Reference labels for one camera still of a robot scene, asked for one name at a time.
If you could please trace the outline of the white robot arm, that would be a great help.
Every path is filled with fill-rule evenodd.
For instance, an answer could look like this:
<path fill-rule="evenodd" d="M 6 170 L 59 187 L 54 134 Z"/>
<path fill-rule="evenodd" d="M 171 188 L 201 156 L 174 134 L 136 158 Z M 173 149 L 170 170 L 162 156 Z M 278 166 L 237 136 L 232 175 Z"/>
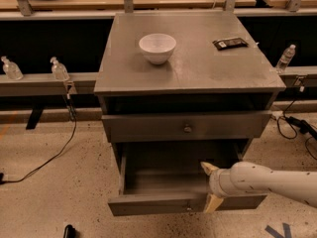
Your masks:
<path fill-rule="evenodd" d="M 275 171 L 250 162 L 237 162 L 229 169 L 220 169 L 207 162 L 200 165 L 209 177 L 205 213 L 216 211 L 225 198 L 270 192 L 317 207 L 316 172 Z"/>

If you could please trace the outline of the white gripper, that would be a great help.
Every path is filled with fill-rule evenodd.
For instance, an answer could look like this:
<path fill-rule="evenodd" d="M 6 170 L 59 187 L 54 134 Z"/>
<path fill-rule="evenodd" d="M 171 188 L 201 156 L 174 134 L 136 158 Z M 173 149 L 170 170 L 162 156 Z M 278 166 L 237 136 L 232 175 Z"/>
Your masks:
<path fill-rule="evenodd" d="M 203 212 L 212 213 L 223 203 L 222 197 L 237 196 L 239 190 L 231 181 L 230 169 L 218 169 L 207 162 L 201 162 L 200 165 L 204 173 L 209 176 L 210 190 L 213 193 L 207 195 Z"/>

